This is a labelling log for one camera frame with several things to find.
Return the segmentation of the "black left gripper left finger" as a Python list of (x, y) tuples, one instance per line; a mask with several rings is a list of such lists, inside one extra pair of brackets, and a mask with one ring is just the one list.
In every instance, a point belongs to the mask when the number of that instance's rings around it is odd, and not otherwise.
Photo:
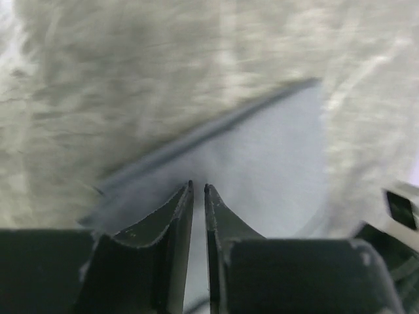
[(114, 235), (1, 230), (1, 312), (181, 313), (193, 201), (185, 184)]

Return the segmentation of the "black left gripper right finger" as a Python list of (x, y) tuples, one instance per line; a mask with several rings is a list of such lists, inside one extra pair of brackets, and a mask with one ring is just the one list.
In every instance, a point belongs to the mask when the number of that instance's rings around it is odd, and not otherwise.
[(382, 257), (361, 239), (267, 239), (205, 187), (212, 313), (402, 313)]

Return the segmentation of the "grey long sleeve shirt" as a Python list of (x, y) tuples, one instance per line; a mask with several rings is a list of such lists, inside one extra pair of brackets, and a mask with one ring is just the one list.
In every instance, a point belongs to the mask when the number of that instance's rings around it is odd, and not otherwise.
[(204, 187), (268, 237), (322, 237), (329, 180), (318, 79), (280, 88), (140, 158), (97, 187), (100, 201), (80, 224), (114, 234), (194, 185), (185, 289), (187, 313), (208, 313)]

